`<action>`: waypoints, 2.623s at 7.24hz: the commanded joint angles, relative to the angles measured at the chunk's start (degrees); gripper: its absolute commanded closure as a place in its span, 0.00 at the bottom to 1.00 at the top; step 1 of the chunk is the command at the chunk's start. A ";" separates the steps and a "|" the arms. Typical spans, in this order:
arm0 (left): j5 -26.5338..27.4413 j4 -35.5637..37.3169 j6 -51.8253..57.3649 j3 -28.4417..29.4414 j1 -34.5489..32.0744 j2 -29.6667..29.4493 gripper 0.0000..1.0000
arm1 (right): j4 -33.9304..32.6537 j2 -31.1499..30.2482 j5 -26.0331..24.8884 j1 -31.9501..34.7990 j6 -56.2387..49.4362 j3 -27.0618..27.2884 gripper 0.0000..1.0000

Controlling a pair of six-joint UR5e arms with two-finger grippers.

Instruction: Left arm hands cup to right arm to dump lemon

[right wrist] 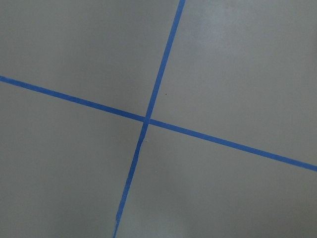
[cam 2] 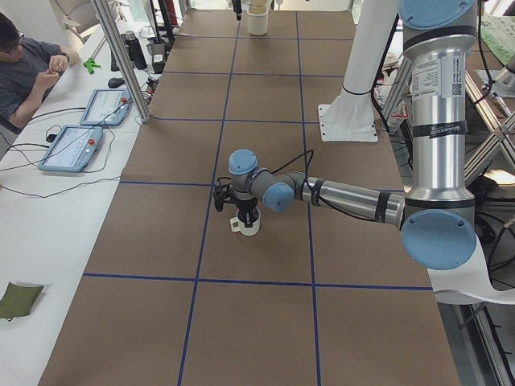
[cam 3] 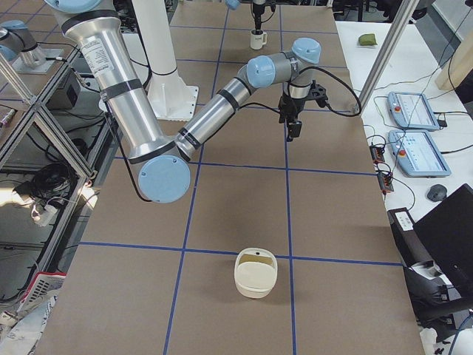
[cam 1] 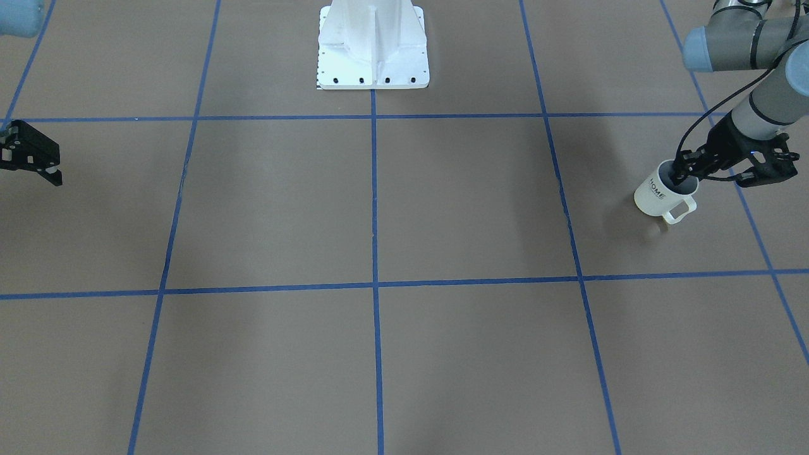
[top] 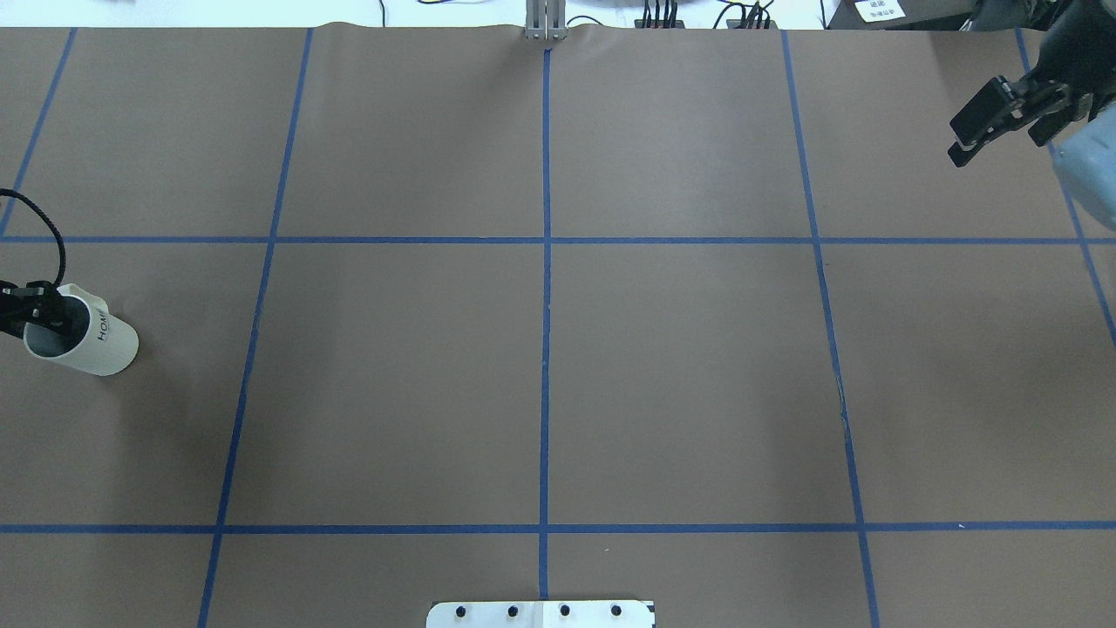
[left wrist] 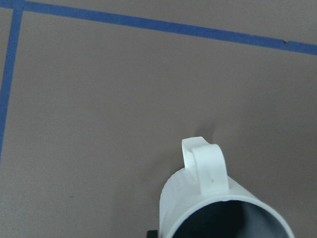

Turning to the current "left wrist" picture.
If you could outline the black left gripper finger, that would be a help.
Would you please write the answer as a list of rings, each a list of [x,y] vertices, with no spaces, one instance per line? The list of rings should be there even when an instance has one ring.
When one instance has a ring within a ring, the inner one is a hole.
[[[158,238],[159,232],[158,230],[149,230],[147,231],[146,238]]]

